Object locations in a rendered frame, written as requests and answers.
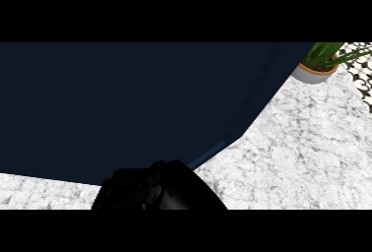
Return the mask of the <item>grey pot with orange rim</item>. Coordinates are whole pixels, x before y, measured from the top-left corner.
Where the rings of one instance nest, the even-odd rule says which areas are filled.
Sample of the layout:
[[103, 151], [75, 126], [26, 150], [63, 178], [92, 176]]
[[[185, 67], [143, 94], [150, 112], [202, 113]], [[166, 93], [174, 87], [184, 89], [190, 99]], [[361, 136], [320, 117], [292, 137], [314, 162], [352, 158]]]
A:
[[298, 64], [290, 76], [305, 84], [321, 83], [336, 70], [336, 66], [332, 66], [326, 72], [318, 72], [308, 68], [302, 63]]

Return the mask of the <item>green potted plant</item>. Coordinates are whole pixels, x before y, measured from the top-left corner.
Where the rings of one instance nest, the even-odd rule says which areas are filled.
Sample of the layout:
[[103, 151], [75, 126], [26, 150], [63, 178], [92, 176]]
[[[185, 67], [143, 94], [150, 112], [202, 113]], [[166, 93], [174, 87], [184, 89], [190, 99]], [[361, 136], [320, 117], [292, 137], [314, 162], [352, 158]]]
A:
[[308, 68], [314, 66], [333, 67], [348, 60], [372, 55], [372, 46], [368, 46], [336, 56], [336, 52], [342, 46], [342, 42], [317, 42], [305, 55], [305, 66]]

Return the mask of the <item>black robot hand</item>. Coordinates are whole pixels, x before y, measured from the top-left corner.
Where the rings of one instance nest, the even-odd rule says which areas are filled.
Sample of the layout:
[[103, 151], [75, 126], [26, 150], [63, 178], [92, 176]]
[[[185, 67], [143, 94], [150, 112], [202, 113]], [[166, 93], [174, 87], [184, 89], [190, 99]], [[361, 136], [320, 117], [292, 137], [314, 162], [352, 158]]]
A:
[[92, 210], [227, 209], [212, 189], [179, 160], [157, 161], [148, 168], [126, 168], [103, 181]]

